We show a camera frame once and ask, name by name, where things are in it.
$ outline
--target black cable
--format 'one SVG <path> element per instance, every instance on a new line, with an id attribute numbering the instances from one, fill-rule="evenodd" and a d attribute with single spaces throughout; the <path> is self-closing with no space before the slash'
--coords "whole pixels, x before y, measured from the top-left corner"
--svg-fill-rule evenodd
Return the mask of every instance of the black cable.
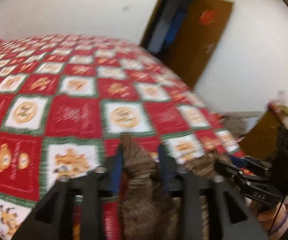
<path id="1" fill-rule="evenodd" d="M 278 217 L 278 214 L 279 214 L 279 212 L 280 212 L 280 209 L 281 209 L 281 207 L 282 207 L 282 205 L 283 205 L 283 202 L 284 202 L 285 198 L 286 198 L 286 195 L 283 197 L 283 199 L 282 199 L 282 201 L 281 201 L 281 204 L 280 204 L 280 206 L 279 206 L 278 212 L 276 213 L 276 215 L 275 215 L 275 217 L 274 217 L 274 220 L 273 220 L 272 225 L 271 225 L 270 230 L 269 230 L 269 235 L 270 235 L 271 230 L 272 230 L 272 228 L 273 228 L 274 222 L 276 221 L 276 218 Z"/>

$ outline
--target bed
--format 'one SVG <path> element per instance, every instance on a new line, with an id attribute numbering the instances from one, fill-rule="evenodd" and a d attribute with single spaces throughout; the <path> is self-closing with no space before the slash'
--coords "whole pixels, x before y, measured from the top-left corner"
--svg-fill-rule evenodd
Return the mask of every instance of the bed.
<path id="1" fill-rule="evenodd" d="M 178 163 L 213 149 L 244 155 L 201 99 L 135 44 L 63 34 L 0 43 L 0 236 L 11 239 L 58 177 L 84 176 L 114 155 L 121 132 L 156 161 L 160 143 Z M 116 200 L 103 209 L 106 229 L 118 227 Z"/>

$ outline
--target open door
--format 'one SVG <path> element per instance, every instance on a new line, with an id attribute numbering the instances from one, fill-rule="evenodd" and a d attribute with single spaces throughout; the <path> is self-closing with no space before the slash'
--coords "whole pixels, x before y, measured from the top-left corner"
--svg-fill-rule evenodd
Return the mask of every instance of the open door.
<path id="1" fill-rule="evenodd" d="M 191 88 L 214 51 L 232 11 L 224 0 L 194 0 L 163 62 Z"/>

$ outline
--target brown furry cloth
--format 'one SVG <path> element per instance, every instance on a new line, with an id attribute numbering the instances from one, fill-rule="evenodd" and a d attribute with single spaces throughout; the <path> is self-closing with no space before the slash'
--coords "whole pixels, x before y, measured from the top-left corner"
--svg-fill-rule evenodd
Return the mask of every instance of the brown furry cloth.
<path id="1" fill-rule="evenodd" d="M 121 203 L 121 222 L 125 240 L 175 240 L 178 231 L 180 198 L 170 198 L 164 193 L 159 163 L 130 135 L 122 135 L 124 171 L 128 187 Z M 204 178 L 216 175 L 216 159 L 229 162 L 226 156 L 209 153 L 184 164 L 187 170 Z M 202 200 L 203 237 L 208 237 L 208 210 L 204 196 Z"/>

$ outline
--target wooden door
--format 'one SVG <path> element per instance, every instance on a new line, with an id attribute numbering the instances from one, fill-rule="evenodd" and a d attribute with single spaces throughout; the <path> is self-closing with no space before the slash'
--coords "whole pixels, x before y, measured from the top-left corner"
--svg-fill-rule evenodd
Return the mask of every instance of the wooden door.
<path id="1" fill-rule="evenodd" d="M 233 3 L 194 0 L 163 62 L 191 88 L 198 81 L 227 24 Z"/>

